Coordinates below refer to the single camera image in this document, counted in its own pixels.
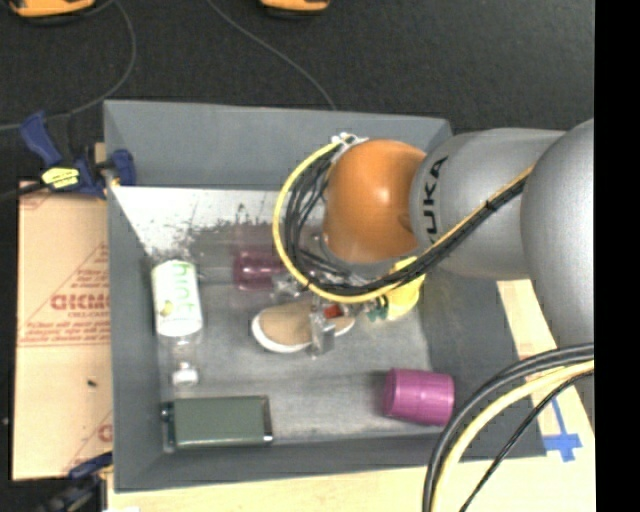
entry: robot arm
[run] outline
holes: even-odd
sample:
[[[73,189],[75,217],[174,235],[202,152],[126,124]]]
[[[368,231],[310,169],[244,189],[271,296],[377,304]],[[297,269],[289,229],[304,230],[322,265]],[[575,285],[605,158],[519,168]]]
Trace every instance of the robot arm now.
[[[282,236],[274,215],[276,246],[302,285],[349,304],[417,289],[436,263],[468,277],[529,277],[558,344],[593,341],[593,133],[593,121],[568,133],[489,130],[426,156],[394,141],[330,145],[283,188],[291,198]],[[322,267],[300,250],[299,222],[320,198]]]

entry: blue tape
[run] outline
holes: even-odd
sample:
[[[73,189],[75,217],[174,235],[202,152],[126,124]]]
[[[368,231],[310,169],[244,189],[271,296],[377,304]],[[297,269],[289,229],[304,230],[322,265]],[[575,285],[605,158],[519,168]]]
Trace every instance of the blue tape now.
[[[562,418],[562,412],[560,411],[560,405],[554,398],[551,401],[553,406],[553,412],[556,415],[556,420],[560,426],[560,434],[542,436],[542,442],[544,443],[545,450],[558,450],[562,457],[562,462],[571,462],[576,459],[573,454],[573,450],[576,448],[582,448],[582,442],[578,434],[569,434]]]

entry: gray tray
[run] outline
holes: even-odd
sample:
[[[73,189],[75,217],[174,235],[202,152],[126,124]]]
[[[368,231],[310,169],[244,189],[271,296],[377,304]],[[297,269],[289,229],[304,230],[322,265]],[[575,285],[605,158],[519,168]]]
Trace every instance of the gray tray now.
[[[268,353],[252,339],[251,318],[273,298],[234,287],[233,250],[246,233],[268,239],[274,191],[297,161],[340,131],[427,150],[451,134],[443,120],[413,116],[106,102],[107,151],[132,151],[140,185],[109,199],[116,490],[424,465],[440,429],[381,414],[386,371],[449,373],[460,403],[516,360],[495,282],[445,272],[428,277],[407,318],[359,318],[316,359]],[[207,326],[203,382],[180,396],[268,395],[268,447],[163,450],[160,404],[172,395],[153,333],[147,257],[176,246],[199,264]],[[494,455],[522,415],[508,411],[467,456]],[[514,456],[542,453],[534,428]]]

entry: kuka logo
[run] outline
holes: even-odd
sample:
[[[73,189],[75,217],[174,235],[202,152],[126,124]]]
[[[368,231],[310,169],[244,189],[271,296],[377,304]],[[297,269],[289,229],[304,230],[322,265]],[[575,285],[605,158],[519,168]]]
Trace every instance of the kuka logo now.
[[[109,295],[100,293],[93,295],[91,293],[83,294],[58,294],[53,295],[49,304],[56,311],[67,311],[76,309],[108,309]]]
[[[431,167],[431,170],[429,171],[429,174],[433,176],[433,180],[430,181],[429,176],[427,176],[427,179],[425,180],[425,184],[424,184],[425,196],[424,196],[424,199],[422,200],[422,214],[425,218],[425,223],[428,222],[426,229],[427,229],[427,234],[429,235],[429,240],[431,240],[431,243],[435,242],[435,239],[433,237],[438,234],[438,226],[436,224],[436,213],[435,213],[436,205],[435,205],[435,199],[432,196],[436,190],[436,187],[438,186],[438,178],[440,177],[440,168],[442,167],[442,164],[447,161],[447,158],[449,157],[445,156],[444,158],[441,158],[435,164],[433,164],[433,166]]]

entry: bottle label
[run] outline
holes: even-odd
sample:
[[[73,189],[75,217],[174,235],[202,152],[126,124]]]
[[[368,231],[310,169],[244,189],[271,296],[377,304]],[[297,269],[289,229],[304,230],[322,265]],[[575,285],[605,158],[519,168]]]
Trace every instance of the bottle label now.
[[[169,260],[151,271],[156,332],[181,337],[202,329],[198,278],[193,263]]]

